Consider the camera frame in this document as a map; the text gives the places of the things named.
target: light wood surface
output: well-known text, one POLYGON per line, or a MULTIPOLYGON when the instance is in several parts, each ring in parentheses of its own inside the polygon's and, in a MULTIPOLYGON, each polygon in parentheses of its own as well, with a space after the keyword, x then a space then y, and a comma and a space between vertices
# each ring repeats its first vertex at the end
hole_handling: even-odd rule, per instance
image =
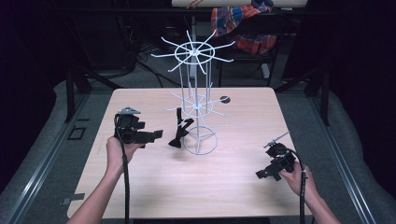
MULTIPOLYGON (((180 89, 113 92, 76 194, 85 193, 86 199, 99 183, 106 169, 106 140, 114 133, 114 116, 130 106, 141 111, 137 116, 146 122, 142 131, 163 130, 163 138, 139 148, 129 164, 131 218, 299 215, 299 198, 284 179, 276 182, 255 174, 270 164, 263 146, 288 131, 272 89, 212 88, 213 101, 226 95, 231 102, 214 104, 213 109, 225 116, 205 117, 219 137, 217 148, 207 155, 168 146, 175 138, 177 115, 176 110, 166 109, 181 105, 172 92, 181 95, 180 89)), ((278 142, 294 148, 289 135, 278 142)), ((71 217, 82 203, 71 202, 67 215, 71 217)), ((123 177, 104 215, 114 217, 124 217, 123 177)))
MULTIPOLYGON (((305 7, 307 0, 273 0, 275 7, 305 7)), ((250 5, 250 0, 172 0, 173 7, 186 7, 192 3, 194 7, 240 7, 250 5)))

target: white wire display rack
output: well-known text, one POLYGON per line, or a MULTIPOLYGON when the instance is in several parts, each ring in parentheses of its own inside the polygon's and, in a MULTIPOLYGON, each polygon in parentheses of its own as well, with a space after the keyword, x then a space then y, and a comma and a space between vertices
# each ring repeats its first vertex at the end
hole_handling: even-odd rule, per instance
POLYGON ((183 43, 181 45, 162 38, 165 43, 176 47, 174 53, 164 55, 151 54, 151 56, 156 58, 175 57, 178 61, 178 64, 174 68, 169 69, 168 72, 174 72, 177 69, 179 70, 181 96, 174 93, 172 94, 181 100, 181 109, 186 115, 186 118, 183 119, 183 122, 186 119, 195 119, 195 126, 188 129, 189 134, 183 137, 183 145, 189 152, 196 155, 208 154, 217 147, 219 142, 218 136, 216 132, 205 123, 205 117, 211 113, 224 116, 220 112, 214 110, 213 104, 218 102, 225 102, 228 100, 227 97, 221 98, 216 101, 212 101, 210 99, 210 89, 212 87, 212 60, 220 60, 226 63, 230 63, 233 61, 225 60, 215 56, 216 49, 230 47, 233 43, 218 47, 212 47, 210 44, 208 44, 208 41, 213 37, 214 34, 215 33, 213 33, 206 41, 200 42, 191 40, 189 32, 187 32, 189 42, 183 43), (186 65, 187 71, 186 75, 188 90, 186 92, 185 88, 183 87, 184 82, 183 71, 181 68, 182 65, 186 65), (199 74, 202 74, 205 77, 204 92, 199 92, 198 90, 199 74), (194 87, 191 85, 191 77, 193 77, 193 80, 195 82, 194 87))

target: plaid cloth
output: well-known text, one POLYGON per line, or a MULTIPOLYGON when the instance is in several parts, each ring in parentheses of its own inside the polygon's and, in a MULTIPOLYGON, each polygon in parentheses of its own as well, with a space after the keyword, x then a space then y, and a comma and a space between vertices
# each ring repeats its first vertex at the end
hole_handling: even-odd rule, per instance
MULTIPOLYGON (((216 31, 215 36, 227 35, 239 25, 241 20, 257 15, 259 13, 270 12, 274 3, 271 0, 252 0, 250 6, 241 7, 215 7, 212 10, 211 24, 212 30, 216 31)), ((230 42, 235 41, 233 46, 252 55, 265 54, 271 49, 276 36, 260 35, 233 35, 230 42)))

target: orange and blue fabric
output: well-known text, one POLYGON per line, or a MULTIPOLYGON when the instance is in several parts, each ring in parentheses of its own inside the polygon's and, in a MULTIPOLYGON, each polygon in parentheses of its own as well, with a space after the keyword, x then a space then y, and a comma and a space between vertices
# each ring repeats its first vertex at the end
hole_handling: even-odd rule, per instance
MULTIPOLYGON (((241 7, 215 7, 212 10, 212 30, 215 36, 227 35, 235 29, 241 20, 259 13, 270 12, 274 3, 271 0, 252 0, 250 6, 241 7)), ((275 42, 275 35, 233 35, 230 41, 235 41, 233 46, 252 55, 265 54, 275 42)))

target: forearm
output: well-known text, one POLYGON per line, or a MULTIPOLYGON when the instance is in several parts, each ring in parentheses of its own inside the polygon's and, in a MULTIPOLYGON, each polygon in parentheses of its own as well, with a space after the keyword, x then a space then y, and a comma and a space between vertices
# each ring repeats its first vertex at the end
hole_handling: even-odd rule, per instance
POLYGON ((332 210, 319 195, 305 200, 305 203, 318 224, 340 223, 337 217, 332 213, 332 210))
POLYGON ((67 223, 100 223, 119 175, 105 174, 92 194, 67 223))

